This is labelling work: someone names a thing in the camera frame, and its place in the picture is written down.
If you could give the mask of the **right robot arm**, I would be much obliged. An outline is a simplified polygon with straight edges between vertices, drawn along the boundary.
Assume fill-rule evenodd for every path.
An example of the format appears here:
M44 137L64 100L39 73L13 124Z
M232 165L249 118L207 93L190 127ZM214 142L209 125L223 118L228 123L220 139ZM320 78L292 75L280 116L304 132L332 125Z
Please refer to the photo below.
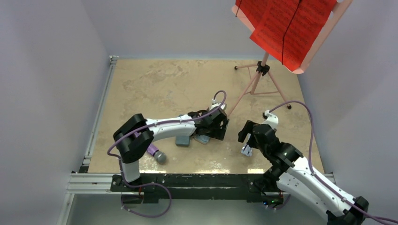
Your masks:
M279 189L297 198L318 213L329 225L360 225L369 202L339 188L293 145L279 141L269 124L248 120L238 141L258 149L271 163L262 180L266 189Z

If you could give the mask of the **white folded glasses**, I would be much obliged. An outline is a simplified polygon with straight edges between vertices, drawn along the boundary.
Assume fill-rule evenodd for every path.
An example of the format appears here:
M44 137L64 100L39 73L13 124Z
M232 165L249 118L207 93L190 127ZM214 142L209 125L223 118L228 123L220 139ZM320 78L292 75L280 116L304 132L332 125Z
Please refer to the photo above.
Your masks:
M245 144L242 149L241 153L244 154L245 156L250 157L252 155L252 148L249 144Z

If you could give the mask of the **teal glasses case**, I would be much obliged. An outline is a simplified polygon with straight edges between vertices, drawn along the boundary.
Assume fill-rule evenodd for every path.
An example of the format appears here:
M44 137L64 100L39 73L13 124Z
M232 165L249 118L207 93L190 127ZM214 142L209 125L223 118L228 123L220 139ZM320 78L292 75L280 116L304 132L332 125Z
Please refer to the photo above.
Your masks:
M175 145L177 147L189 147L191 143L190 135L179 135L175 138Z

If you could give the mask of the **red sheet music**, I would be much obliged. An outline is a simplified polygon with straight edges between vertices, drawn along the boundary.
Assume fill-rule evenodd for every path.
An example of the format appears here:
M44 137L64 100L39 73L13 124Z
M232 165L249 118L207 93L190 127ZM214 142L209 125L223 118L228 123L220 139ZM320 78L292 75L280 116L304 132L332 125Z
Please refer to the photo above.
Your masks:
M250 39L290 71L301 67L335 0L237 0L254 27Z

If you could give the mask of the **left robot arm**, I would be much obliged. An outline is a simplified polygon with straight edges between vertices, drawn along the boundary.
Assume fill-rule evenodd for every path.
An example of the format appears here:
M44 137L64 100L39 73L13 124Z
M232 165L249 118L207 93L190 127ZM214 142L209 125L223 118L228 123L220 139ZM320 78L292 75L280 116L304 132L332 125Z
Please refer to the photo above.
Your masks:
M114 147L119 150L122 186L129 192L140 185L139 160L153 142L177 136L204 135L223 140L229 119L223 109L199 110L169 119L146 119L133 115L113 134Z

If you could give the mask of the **purple microphone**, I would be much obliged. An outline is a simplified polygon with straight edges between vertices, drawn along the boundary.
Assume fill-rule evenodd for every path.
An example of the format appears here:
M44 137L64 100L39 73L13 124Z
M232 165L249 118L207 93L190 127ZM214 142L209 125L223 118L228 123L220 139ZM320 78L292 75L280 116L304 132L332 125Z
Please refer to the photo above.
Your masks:
M138 164L139 159L143 156L143 147L146 147L144 143L138 143L138 146L135 147L135 153L137 153L137 155L134 157L135 160L132 163ZM146 153L150 154L158 164L163 165L167 161L166 154L153 144L147 146Z

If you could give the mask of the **pink glasses case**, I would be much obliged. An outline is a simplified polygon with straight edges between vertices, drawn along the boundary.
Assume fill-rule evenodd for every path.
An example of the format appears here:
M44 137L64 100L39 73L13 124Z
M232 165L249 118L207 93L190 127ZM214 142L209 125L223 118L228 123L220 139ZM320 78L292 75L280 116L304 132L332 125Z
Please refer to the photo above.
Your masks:
M196 135L194 136L194 140L201 143L201 144L207 144L210 141L210 137L206 136L206 135Z

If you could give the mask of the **aluminium frame rail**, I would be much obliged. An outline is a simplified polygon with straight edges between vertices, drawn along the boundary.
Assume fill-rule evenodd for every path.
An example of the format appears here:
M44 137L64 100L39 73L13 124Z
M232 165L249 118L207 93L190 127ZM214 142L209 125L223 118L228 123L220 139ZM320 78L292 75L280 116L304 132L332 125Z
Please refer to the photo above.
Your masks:
M234 108L225 139L178 147L174 138L155 145L167 155L164 165L145 154L139 163L145 182L158 181L171 193L170 213L186 199L255 201L259 194L251 182L270 163L258 151L252 157L240 152L237 134L247 120L261 120L261 112L282 101L275 84L288 99L302 100L298 77L276 60L268 60L273 77L262 77L257 87L264 96L250 95L256 60L117 59L111 65L104 103L100 109L88 155L80 171L70 179L64 225L111 224L116 217L142 225L146 218L120 210L122 184L113 184L117 160L107 155L113 133L132 115L148 118L175 117L209 106L218 90L227 92L227 106Z

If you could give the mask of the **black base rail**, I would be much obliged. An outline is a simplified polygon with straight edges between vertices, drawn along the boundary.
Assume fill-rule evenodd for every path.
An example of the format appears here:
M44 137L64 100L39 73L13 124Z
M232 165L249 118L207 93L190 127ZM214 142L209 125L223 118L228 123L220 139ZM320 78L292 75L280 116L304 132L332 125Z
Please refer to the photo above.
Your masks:
M245 200L279 206L288 199L276 183L263 174L180 174L144 173L125 184L121 175L113 175L110 190L137 194L144 203L160 199Z

